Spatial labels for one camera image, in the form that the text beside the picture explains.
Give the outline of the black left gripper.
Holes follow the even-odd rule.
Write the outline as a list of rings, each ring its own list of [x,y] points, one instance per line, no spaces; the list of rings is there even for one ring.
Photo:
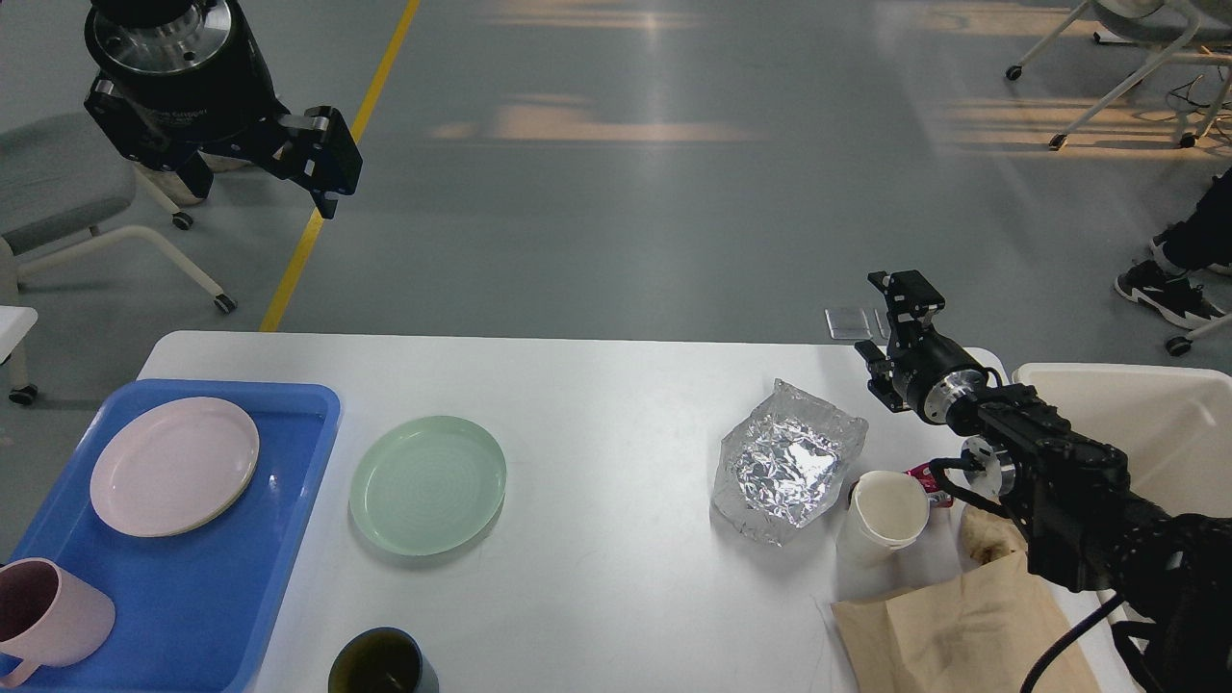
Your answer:
[[[356,194],[363,158],[342,111],[290,113],[237,1],[92,1],[84,39],[99,67],[87,113],[177,206],[211,192],[202,152],[250,162],[246,141],[265,122],[265,171],[310,194],[322,218]]]

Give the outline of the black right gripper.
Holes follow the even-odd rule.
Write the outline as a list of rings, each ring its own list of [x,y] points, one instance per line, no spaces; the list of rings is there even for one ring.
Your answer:
[[[910,411],[924,423],[946,424],[958,400],[986,387],[986,367],[934,328],[946,298],[923,273],[878,270],[867,273],[867,281],[885,298],[890,337],[890,359],[873,342],[854,343],[867,390],[892,413]]]

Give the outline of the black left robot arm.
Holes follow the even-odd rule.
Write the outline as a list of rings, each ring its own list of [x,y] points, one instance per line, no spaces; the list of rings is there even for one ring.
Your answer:
[[[97,65],[85,109],[120,155],[175,176],[193,197],[213,185],[206,157],[251,163],[310,194],[331,219],[363,159],[342,113],[291,113],[235,1],[95,1],[84,43]]]

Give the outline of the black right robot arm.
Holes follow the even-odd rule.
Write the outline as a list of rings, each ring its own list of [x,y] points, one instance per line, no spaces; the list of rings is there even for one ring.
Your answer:
[[[1112,599],[1051,646],[1021,686],[1117,605],[1140,620],[1112,625],[1129,675],[1145,692],[1227,692],[1231,645],[1231,530],[1227,518],[1170,515],[1131,490],[1129,459],[1074,432],[1025,383],[1004,383],[938,333],[942,295],[915,270],[873,271],[888,344],[857,342],[869,390],[892,412],[946,425],[966,439],[955,459],[933,459],[942,491],[1008,519],[1027,544],[1027,571],[1073,592]]]

